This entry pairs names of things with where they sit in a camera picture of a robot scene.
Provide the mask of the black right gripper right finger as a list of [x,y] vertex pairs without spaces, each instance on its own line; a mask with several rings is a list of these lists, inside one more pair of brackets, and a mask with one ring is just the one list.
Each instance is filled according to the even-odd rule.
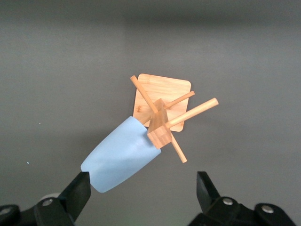
[[197,172],[197,199],[202,209],[190,226],[257,226],[253,211],[233,198],[220,196],[209,175]]

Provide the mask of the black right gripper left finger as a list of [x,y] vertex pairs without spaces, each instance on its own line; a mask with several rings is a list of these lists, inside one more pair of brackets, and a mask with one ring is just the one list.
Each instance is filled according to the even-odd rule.
[[91,196],[88,172],[79,173],[58,197],[48,197],[34,207],[39,226],[74,226]]

